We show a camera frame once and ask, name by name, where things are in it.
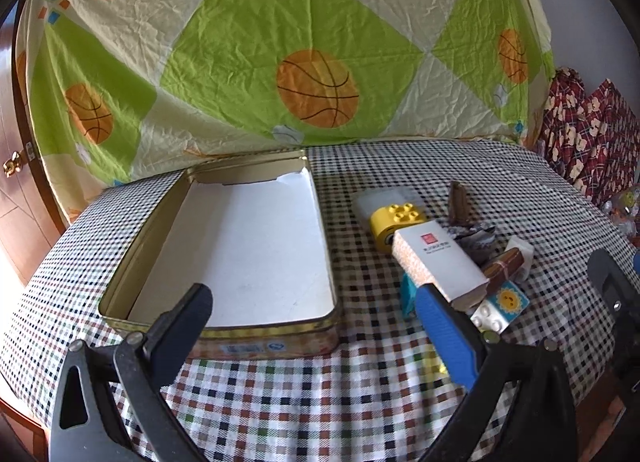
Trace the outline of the wooden door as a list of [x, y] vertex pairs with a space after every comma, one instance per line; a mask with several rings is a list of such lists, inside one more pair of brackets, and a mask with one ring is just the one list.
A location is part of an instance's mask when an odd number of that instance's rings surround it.
[[[1, 248], [24, 285], [66, 230], [44, 173], [18, 84], [17, 25], [23, 3], [14, 2], [1, 25]], [[6, 177], [2, 164], [17, 150], [23, 169]]]

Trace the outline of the sun picture toy block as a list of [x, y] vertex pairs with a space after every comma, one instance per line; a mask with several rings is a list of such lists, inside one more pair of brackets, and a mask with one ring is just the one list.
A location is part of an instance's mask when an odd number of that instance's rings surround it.
[[480, 331], [503, 334], [529, 305], [529, 298], [512, 281], [503, 282], [494, 293], [480, 302], [471, 321]]

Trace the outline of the yellow face toy brick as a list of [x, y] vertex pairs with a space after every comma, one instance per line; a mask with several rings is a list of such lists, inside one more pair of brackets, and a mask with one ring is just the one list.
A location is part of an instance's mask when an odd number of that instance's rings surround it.
[[423, 224], [426, 221], [425, 213], [413, 203], [393, 203], [378, 208], [371, 214], [370, 233], [378, 251], [390, 253], [398, 229]]

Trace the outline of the checkered tablecloth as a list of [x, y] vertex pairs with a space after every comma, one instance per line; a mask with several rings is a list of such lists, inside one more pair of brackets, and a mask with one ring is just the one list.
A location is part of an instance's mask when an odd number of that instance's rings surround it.
[[[340, 343], [326, 356], [264, 361], [194, 360], [168, 387], [169, 407], [213, 461], [413, 461], [446, 425], [463, 393], [437, 371], [416, 320], [402, 318], [401, 272], [375, 251], [352, 213], [352, 195], [408, 186], [435, 219], [461, 182], [477, 219], [500, 242], [535, 249], [522, 289], [529, 306], [510, 341], [557, 341], [570, 388], [584, 398], [613, 352], [613, 320], [587, 275], [608, 250], [630, 271], [634, 247], [544, 159], [494, 141], [382, 141], [308, 152], [342, 306]], [[176, 182], [165, 174], [108, 189], [44, 259], [1, 323], [1, 373], [49, 423], [67, 346], [118, 341], [98, 304], [134, 235]]]

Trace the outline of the white book-shaped box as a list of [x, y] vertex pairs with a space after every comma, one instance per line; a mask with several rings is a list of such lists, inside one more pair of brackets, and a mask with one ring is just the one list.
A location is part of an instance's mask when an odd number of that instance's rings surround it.
[[396, 230], [392, 254], [417, 288], [433, 285], [456, 311], [487, 295], [489, 279], [438, 222]]

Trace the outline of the gold metal tin box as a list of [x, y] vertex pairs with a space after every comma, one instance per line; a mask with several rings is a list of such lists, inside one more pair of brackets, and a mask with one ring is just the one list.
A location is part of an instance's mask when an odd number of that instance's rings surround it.
[[303, 149], [183, 172], [145, 219], [98, 305], [120, 335], [144, 332], [194, 283], [213, 310], [195, 359], [302, 358], [338, 344], [340, 302]]

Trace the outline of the red patterned fabric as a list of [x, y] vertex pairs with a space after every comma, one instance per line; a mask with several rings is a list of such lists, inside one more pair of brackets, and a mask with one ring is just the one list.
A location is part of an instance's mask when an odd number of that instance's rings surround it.
[[538, 146], [551, 169], [601, 210], [636, 186], [639, 117], [611, 80], [588, 93], [576, 70], [555, 71]]

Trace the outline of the basketball pattern bed sheet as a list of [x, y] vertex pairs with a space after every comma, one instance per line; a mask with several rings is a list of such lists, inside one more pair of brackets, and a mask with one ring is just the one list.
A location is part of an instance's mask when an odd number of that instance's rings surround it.
[[66, 219], [108, 187], [236, 153], [532, 146], [554, 68], [540, 0], [26, 0], [16, 43]]

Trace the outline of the brass door knob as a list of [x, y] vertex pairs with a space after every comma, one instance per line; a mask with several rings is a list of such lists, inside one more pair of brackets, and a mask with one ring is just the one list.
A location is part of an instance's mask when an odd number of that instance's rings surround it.
[[5, 163], [2, 164], [2, 171], [6, 177], [11, 177], [17, 173], [20, 173], [23, 169], [24, 160], [21, 152], [14, 150], [11, 156]]

